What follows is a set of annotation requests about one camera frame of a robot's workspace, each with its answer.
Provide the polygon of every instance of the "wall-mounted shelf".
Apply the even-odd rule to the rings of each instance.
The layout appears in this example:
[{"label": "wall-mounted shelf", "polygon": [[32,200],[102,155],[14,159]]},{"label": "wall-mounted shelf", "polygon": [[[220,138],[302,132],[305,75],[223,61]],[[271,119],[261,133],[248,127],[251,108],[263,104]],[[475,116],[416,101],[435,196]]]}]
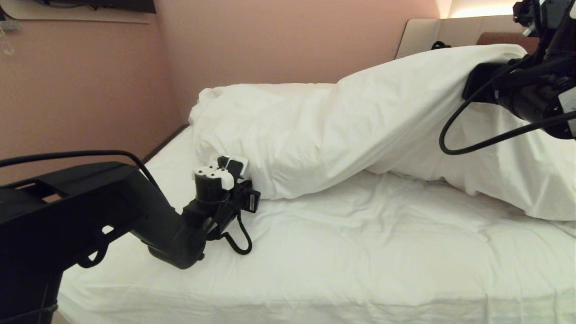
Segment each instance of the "wall-mounted shelf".
[{"label": "wall-mounted shelf", "polygon": [[126,10],[88,7],[56,9],[43,6],[34,0],[0,0],[0,6],[14,19],[18,20],[88,20],[116,21],[149,24],[151,14]]}]

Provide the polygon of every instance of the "mattress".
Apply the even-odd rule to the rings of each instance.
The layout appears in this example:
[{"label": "mattress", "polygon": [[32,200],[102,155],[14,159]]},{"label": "mattress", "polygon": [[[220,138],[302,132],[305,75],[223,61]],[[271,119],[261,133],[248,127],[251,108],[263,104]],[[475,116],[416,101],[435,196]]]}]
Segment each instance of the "mattress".
[{"label": "mattress", "polygon": [[[194,198],[191,127],[147,166],[181,211]],[[243,214],[254,248],[208,242],[180,270],[132,235],[64,273],[71,323],[575,323],[576,240],[444,182],[363,171]],[[237,223],[229,232],[245,247]]]}]

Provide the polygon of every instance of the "headboard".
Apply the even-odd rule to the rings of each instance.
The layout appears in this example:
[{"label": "headboard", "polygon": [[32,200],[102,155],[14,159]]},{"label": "headboard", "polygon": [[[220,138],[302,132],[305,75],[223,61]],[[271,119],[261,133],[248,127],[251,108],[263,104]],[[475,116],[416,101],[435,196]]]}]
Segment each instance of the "headboard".
[{"label": "headboard", "polygon": [[453,47],[518,44],[534,52],[538,39],[525,37],[522,32],[523,27],[512,16],[412,19],[406,25],[396,58],[429,51],[437,40]]}]

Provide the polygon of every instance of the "wall light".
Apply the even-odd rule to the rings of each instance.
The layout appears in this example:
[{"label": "wall light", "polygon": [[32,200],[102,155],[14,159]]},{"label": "wall light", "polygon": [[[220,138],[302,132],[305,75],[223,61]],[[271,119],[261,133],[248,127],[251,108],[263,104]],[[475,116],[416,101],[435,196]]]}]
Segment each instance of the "wall light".
[{"label": "wall light", "polygon": [[450,18],[504,16],[507,14],[513,14],[512,6],[486,6],[461,9],[454,12]]}]

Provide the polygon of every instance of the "bed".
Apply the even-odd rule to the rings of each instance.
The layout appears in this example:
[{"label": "bed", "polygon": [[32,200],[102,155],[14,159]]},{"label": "bed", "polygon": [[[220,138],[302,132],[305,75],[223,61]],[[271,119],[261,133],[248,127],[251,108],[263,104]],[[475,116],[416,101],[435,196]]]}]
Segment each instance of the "bed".
[{"label": "bed", "polygon": [[[147,164],[177,211],[202,166],[193,132]],[[249,255],[209,242],[187,270],[126,235],[101,265],[65,272],[60,311],[73,324],[576,322],[575,237],[444,181],[361,171],[318,193],[261,201],[243,220]],[[236,223],[229,232],[244,247]]]}]

